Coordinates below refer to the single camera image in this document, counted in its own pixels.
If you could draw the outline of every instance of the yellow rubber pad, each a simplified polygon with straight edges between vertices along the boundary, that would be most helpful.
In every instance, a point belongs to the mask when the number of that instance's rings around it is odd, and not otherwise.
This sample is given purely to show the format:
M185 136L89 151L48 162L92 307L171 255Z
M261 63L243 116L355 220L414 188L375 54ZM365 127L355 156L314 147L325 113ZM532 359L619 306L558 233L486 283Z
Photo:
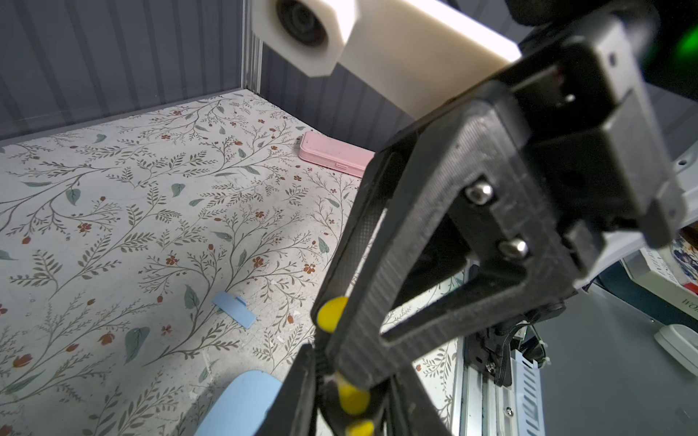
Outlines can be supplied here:
M339 318L342 317L344 308L347 305L349 298L346 296L338 296L325 303L318 311L318 327L327 333L334 333L339 323Z
M358 389L356 386L347 382L341 374L335 373L337 381L337 389L339 390L339 405L342 410L351 416L357 416L369 408L371 402L371 393Z
M373 421L368 419L357 421L347 427L346 436L373 436Z

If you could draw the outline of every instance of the white plastic part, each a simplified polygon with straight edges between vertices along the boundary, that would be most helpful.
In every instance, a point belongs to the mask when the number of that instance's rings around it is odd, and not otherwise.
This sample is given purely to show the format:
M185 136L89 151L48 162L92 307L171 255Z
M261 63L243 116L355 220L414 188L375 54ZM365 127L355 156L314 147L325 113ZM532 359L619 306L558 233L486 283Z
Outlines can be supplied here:
M358 18L355 0L303 0L327 32L317 47L307 47L293 39L276 14L278 0L255 0L252 4L252 30L275 52L310 77L332 74Z
M521 57L513 41L438 0L303 0L327 31L319 47L286 33L277 0L253 1L254 32L298 69L329 75L339 61L414 118Z
M655 339L693 375L698 376L698 333L681 324L662 327Z

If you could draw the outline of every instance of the blue plastic piece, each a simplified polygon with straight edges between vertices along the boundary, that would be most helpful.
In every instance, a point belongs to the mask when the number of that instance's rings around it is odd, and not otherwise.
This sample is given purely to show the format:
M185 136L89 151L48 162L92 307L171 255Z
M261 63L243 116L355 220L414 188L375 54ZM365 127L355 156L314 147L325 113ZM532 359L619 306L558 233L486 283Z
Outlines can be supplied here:
M254 436L281 389L262 371L242 373L223 391L194 436Z
M245 300L240 297L235 298L225 292L219 292L213 302L245 329L249 329L257 319L255 314L247 308Z

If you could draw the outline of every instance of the floral wallpaper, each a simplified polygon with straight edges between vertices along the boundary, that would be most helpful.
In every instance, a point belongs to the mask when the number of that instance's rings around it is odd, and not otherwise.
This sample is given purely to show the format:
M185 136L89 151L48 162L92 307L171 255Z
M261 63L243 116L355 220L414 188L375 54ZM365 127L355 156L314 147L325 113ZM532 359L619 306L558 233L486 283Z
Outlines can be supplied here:
M0 147L0 436L192 435L239 374L283 379L360 182L297 157L309 130L236 91ZM415 362L445 421L454 362Z

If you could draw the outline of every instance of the pink case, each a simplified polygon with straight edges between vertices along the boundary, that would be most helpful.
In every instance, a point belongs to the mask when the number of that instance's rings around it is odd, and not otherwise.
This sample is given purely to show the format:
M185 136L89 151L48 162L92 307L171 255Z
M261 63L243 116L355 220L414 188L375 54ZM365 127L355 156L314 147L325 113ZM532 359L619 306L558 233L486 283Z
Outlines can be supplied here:
M339 140L307 132L301 141L298 156L311 163L345 172L356 177L363 177L366 166L373 159L374 152L347 144Z

